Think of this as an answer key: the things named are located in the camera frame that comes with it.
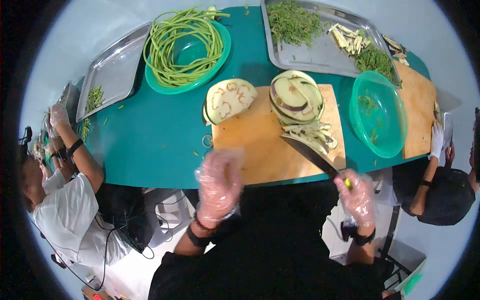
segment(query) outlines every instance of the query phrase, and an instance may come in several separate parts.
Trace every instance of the black cable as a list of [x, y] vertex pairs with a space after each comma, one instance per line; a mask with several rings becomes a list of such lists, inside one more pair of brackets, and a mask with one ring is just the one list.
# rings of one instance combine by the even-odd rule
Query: black cable
[[[186, 195], [183, 195], [180, 199], [178, 199], [178, 200], [175, 201], [174, 203], [165, 203], [164, 205], [176, 204], [176, 203], [178, 203], [180, 200], [182, 200], [183, 198], [185, 198], [185, 196], [186, 196]], [[164, 201], [164, 200], [162, 200], [161, 202], [156, 203], [155, 206], [161, 204], [163, 201]], [[126, 224], [123, 225], [122, 227], [120, 227], [120, 228], [112, 228], [112, 229], [107, 229], [107, 228], [104, 228], [103, 226], [101, 226], [100, 223], [98, 222], [98, 220], [96, 219], [96, 215], [95, 215], [94, 219], [95, 219], [96, 223], [98, 224], [98, 226], [99, 226], [101, 229], [103, 229], [103, 230], [108, 230], [107, 241], [105, 242], [105, 255], [104, 255], [104, 257], [103, 257], [103, 278], [102, 278], [102, 283], [100, 284], [100, 286], [98, 287], [98, 289], [91, 287], [88, 283], [86, 283], [85, 281], [83, 281], [74, 271], [72, 271], [72, 269], [70, 269], [70, 267], [68, 266], [68, 264], [67, 264], [67, 263], [63, 260], [63, 258], [57, 253], [57, 250], [55, 250], [55, 248], [52, 246], [52, 244], [50, 244], [50, 241], [49, 241], [48, 239], [46, 239], [46, 238], [45, 238], [45, 240], [48, 242], [48, 244], [49, 244], [50, 247], [53, 249], [53, 251], [55, 252], [55, 254], [58, 255], [58, 257], [60, 258], [60, 260], [67, 266], [67, 268], [70, 270], [70, 272], [72, 272], [72, 273], [75, 275], [75, 277], [77, 277], [81, 282], [83, 282], [83, 284], [85, 284], [86, 286], [88, 286], [88, 287], [91, 288], [92, 290], [94, 290], [94, 291], [100, 291], [100, 289], [102, 288], [102, 286], [103, 286], [103, 284], [104, 284], [104, 282], [105, 282], [105, 274], [106, 274], [106, 270], [107, 270], [107, 246], [108, 246], [108, 238], [110, 237], [110, 233], [112, 233], [114, 230], [117, 230], [117, 229], [118, 229], [118, 230], [123, 229], [124, 227], [127, 226], [128, 221], [131, 221], [131, 220], [135, 219], [136, 217], [143, 216], [143, 215], [145, 215], [145, 214], [155, 214], [155, 215], [159, 216], [160, 218], [162, 218], [162, 219], [167, 223], [167, 228], [168, 228], [168, 229], [167, 229], [167, 232], [166, 232], [166, 233], [169, 233], [169, 232], [170, 232], [170, 224], [168, 223], [168, 221], [167, 221], [165, 218], [163, 218], [162, 216], [160, 216], [159, 214], [157, 214], [156, 212], [144, 212], [144, 213], [142, 213], [142, 214], [140, 214], [140, 215], [133, 216], [133, 217], [131, 217], [130, 219], [125, 220], [125, 223], [126, 223]], [[32, 223], [35, 225], [35, 227], [38, 229], [38, 231], [40, 231], [40, 233], [42, 233], [42, 231], [40, 230], [40, 228], [38, 228], [38, 226], [37, 226], [33, 221], [32, 221]], [[170, 232], [170, 234], [171, 234], [170, 240], [166, 240], [165, 242], [170, 242], [170, 241], [172, 241], [172, 239], [173, 239], [173, 233]], [[143, 252], [142, 252], [141, 255], [143, 255], [144, 258], [146, 258], [146, 259], [154, 259], [154, 258], [155, 258], [155, 253], [153, 252], [153, 249], [152, 249], [150, 246], [145, 245], [145, 244], [143, 244], [143, 243], [139, 243], [139, 244], [142, 244], [142, 245], [148, 247], [148, 248], [150, 249], [150, 251], [152, 252], [152, 254], [153, 254], [152, 258], [149, 258], [149, 257], [146, 257], [146, 256], [143, 254]]]

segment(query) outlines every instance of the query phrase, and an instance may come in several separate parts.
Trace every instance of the sliced eggplant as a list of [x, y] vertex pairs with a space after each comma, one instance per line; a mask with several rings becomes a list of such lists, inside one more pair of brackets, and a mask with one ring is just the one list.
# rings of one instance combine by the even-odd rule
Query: sliced eggplant
[[221, 81], [208, 90], [204, 118], [217, 125], [248, 109], [255, 97], [255, 87], [243, 79]]

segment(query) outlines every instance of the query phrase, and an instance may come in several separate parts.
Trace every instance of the chef's knife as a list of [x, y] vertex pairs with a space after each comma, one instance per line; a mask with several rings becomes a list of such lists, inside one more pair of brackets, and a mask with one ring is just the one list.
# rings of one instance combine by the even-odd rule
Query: chef's knife
[[[335, 178], [338, 175], [338, 171], [328, 161], [306, 144], [290, 136], [281, 135], [280, 137], [298, 153], [302, 154], [304, 158], [308, 159], [320, 170], [325, 172], [329, 178]], [[350, 190], [353, 188], [352, 183], [348, 178], [344, 180], [344, 183]]]

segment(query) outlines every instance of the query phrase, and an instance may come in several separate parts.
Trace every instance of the gloved hand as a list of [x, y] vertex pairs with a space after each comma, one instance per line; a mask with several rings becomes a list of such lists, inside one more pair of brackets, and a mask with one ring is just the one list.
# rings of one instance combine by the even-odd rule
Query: gloved hand
[[242, 158], [241, 150], [213, 151], [195, 172], [200, 183], [197, 220], [203, 226], [214, 229], [237, 204], [243, 189]]
[[49, 136], [58, 136], [56, 131], [58, 124], [70, 125], [68, 112], [62, 104], [54, 104], [50, 109], [50, 119], [47, 124], [47, 131]]
[[49, 143], [46, 147], [45, 147], [45, 153], [47, 153], [48, 155], [52, 155], [54, 154], [56, 151], [55, 151], [55, 148], [53, 147], [53, 144], [52, 143]]
[[[353, 185], [349, 190], [344, 180], [348, 178]], [[348, 169], [334, 179], [336, 188], [345, 208], [355, 218], [359, 226], [375, 226], [373, 214], [373, 187], [372, 180], [358, 175], [354, 170]]]
[[432, 144], [430, 146], [430, 155], [429, 159], [434, 156], [440, 158], [440, 153], [442, 152], [442, 146], [444, 144], [444, 129], [440, 123], [436, 122], [432, 126]]

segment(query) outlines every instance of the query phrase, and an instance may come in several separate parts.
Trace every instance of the white shirt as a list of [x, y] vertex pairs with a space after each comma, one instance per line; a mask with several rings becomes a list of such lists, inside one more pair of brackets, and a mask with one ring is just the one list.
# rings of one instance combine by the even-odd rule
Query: white shirt
[[[57, 169], [42, 186], [47, 196], [32, 213], [40, 231], [55, 250], [72, 261], [87, 266], [103, 265], [107, 235], [113, 225], [105, 223], [98, 213], [95, 193], [87, 177], [80, 173], [66, 183]], [[107, 264], [116, 263], [131, 249], [114, 230], [108, 238]]]

